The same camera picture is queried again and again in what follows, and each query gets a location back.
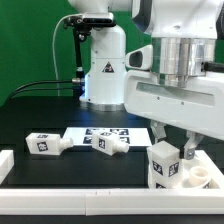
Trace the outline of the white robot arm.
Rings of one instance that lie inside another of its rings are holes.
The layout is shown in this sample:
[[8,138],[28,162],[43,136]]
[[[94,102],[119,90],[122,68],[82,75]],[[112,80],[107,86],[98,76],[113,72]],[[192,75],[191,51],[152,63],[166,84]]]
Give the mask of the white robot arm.
[[224,0],[68,0],[76,22],[92,31],[91,69],[81,101],[124,106],[186,130],[184,156],[200,141],[224,141],[224,65],[214,61]]

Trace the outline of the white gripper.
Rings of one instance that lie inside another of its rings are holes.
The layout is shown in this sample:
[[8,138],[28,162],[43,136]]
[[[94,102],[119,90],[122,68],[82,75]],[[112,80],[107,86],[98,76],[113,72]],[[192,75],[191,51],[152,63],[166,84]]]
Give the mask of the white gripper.
[[158,143],[166,138],[165,124],[189,130],[180,158],[192,160],[204,136],[224,140],[224,74],[191,77],[185,88],[159,85],[151,72],[129,70],[125,77],[126,111],[151,119]]

